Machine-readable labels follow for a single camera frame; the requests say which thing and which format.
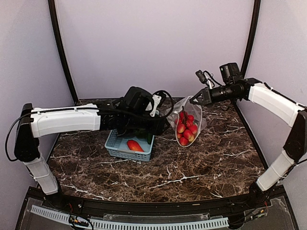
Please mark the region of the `orange red toy mango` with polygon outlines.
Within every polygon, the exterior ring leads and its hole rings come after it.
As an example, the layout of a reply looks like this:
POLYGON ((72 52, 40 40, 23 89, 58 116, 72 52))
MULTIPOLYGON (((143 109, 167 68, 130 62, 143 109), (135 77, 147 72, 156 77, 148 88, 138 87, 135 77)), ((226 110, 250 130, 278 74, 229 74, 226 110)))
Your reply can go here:
POLYGON ((127 146, 129 150, 131 151, 138 151, 138 152, 144 152, 142 147, 139 145, 139 143, 133 139, 130 139, 127 141, 127 146))

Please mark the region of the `polka dot zip bag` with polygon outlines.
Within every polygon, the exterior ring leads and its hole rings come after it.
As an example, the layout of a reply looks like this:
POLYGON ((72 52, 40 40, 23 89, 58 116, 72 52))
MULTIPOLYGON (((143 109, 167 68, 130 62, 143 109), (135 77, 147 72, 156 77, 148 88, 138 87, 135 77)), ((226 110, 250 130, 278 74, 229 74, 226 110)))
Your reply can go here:
POLYGON ((175 131, 175 138, 181 147, 190 146, 207 127, 202 107, 192 96, 185 97, 169 106, 167 120, 175 131))

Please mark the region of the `light blue plastic basket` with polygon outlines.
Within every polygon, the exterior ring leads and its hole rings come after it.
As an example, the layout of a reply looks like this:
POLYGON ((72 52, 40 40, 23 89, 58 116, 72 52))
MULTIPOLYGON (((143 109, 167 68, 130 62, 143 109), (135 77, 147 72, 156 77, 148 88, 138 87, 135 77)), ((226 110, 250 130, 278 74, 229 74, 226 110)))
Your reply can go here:
POLYGON ((111 129, 105 142, 110 156, 128 160, 150 160, 155 131, 155 122, 152 119, 112 115, 106 124, 111 129))

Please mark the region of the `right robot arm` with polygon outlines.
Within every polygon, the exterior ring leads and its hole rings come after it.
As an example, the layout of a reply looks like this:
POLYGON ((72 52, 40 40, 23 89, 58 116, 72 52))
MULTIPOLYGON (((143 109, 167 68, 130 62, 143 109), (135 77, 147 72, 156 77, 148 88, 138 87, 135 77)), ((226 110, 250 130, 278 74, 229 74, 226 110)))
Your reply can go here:
POLYGON ((236 63, 224 64, 219 69, 223 84, 218 83, 206 70, 196 71, 196 76, 205 88, 191 98, 192 104, 210 105, 227 100, 245 100, 266 109, 290 127, 281 153, 250 185, 245 196, 245 204, 255 208, 264 202, 275 185, 303 162, 302 157, 307 153, 307 108, 265 82, 244 78, 236 63))

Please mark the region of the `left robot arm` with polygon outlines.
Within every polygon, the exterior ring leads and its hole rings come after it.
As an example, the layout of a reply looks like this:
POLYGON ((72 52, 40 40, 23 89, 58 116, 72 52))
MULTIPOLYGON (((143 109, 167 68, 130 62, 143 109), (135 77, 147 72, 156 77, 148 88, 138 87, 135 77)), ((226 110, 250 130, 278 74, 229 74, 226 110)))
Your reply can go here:
POLYGON ((52 109, 33 108, 31 103, 23 106, 22 113, 11 127, 16 127, 14 143, 15 159, 28 168, 40 185, 50 203, 63 209, 68 199, 59 191, 59 184, 46 160, 39 151, 39 138, 63 132, 116 130, 118 135, 135 131, 161 135, 169 127, 166 115, 157 113, 166 98, 171 95, 164 90, 153 94, 132 86, 125 96, 110 102, 52 109))

